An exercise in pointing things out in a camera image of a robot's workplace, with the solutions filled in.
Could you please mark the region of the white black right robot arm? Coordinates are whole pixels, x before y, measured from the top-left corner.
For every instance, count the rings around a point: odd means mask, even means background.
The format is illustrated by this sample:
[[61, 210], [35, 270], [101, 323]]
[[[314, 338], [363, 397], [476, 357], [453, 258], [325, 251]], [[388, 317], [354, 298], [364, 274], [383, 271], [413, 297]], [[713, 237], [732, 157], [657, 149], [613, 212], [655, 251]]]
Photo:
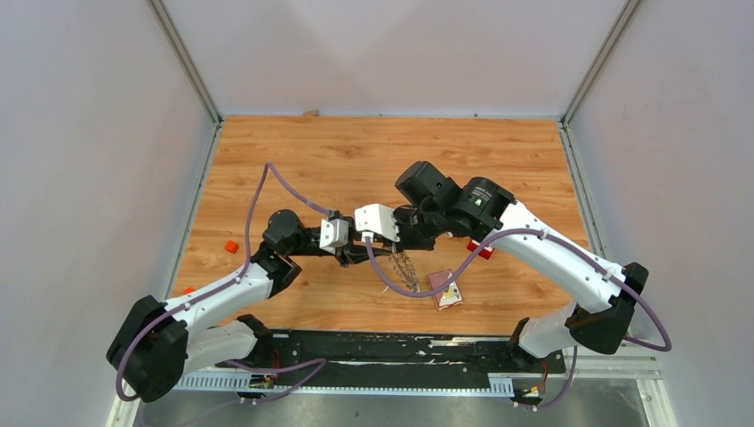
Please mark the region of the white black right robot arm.
[[507, 349], [517, 370], [530, 371], [550, 353], [576, 345], [612, 355], [626, 339], [648, 280], [645, 266], [620, 265], [576, 245], [483, 177], [460, 187], [418, 161], [395, 186], [408, 201], [395, 212], [399, 249], [431, 250], [445, 233], [472, 238], [514, 255], [571, 296], [560, 310], [518, 322]]

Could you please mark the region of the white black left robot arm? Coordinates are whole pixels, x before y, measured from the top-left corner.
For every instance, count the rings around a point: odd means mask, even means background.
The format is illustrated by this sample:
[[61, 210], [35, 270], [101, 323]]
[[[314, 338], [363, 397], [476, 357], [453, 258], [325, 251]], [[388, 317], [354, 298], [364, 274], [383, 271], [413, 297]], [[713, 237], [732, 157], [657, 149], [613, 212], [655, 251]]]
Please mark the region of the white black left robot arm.
[[131, 308], [106, 358], [116, 370], [116, 395], [145, 403], [162, 398], [186, 374], [227, 361], [263, 367], [271, 359], [272, 333], [257, 318], [220, 321], [244, 307], [280, 294], [301, 274], [293, 256], [333, 256], [340, 264], [365, 262], [356, 243], [368, 236], [396, 244], [392, 208], [371, 204], [353, 215], [332, 212], [307, 227], [290, 209], [270, 215], [258, 249], [226, 277], [164, 302], [147, 295]]

